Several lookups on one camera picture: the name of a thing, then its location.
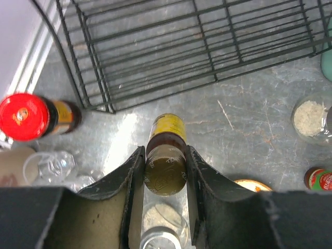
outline wire rack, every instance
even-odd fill
[[[329,0],[57,0],[57,8],[78,101],[109,113],[332,48]]]

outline logo on red lid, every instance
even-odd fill
[[[18,126],[22,124],[23,121],[27,119],[29,112],[25,107],[20,108],[16,114],[12,115],[13,120],[17,123]]]

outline glass container of white granules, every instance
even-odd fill
[[[296,132],[306,142],[332,145],[332,92],[318,92],[300,100],[292,120]]]

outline red cap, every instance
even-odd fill
[[[41,137],[49,123],[49,111],[38,96],[16,93],[0,104],[0,130],[18,141]]]

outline bottle label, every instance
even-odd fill
[[[309,187],[312,190],[332,190],[332,172],[315,170],[309,177]]]
[[[70,129],[74,120],[72,109],[62,101],[53,101],[53,104],[58,111],[58,124],[54,127],[51,134],[65,133]]]
[[[187,142],[186,129],[183,121],[174,114],[159,116],[152,125],[149,140],[163,132],[172,132]]]

